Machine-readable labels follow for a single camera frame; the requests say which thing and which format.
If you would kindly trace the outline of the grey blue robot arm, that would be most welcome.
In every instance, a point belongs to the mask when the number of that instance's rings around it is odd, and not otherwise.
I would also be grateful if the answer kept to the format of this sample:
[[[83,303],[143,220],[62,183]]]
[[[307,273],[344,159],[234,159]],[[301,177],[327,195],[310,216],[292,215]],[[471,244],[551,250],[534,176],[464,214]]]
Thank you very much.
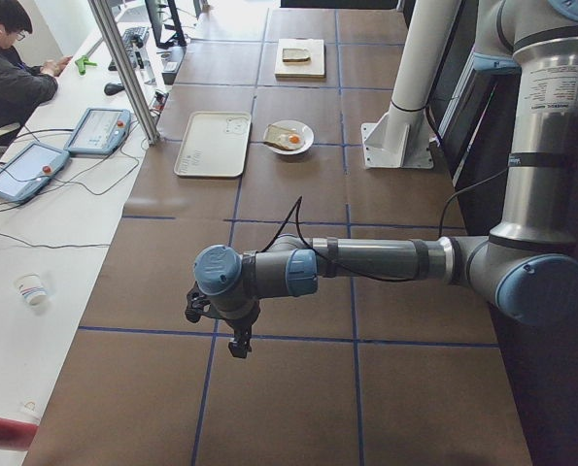
[[[219,319],[244,358],[264,298],[316,292],[319,278],[440,279],[471,288],[527,325],[578,309],[578,261],[565,217],[578,143],[578,1],[482,1],[474,67],[521,74],[502,217],[482,237],[307,239],[278,234],[260,251],[201,251],[186,318]]]

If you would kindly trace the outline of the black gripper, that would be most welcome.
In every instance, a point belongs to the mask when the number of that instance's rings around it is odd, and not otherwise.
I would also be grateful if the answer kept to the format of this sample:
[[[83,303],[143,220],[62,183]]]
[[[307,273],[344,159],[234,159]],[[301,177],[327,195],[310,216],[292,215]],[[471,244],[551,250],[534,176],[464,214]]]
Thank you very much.
[[[186,296],[185,318],[189,322],[198,322],[202,317],[210,318],[210,300],[197,285],[194,285]],[[221,311],[222,318],[233,329],[233,338],[228,343],[230,354],[235,358],[246,358],[252,351],[251,338],[255,322],[260,314],[260,307],[251,307],[239,315],[238,312]]]

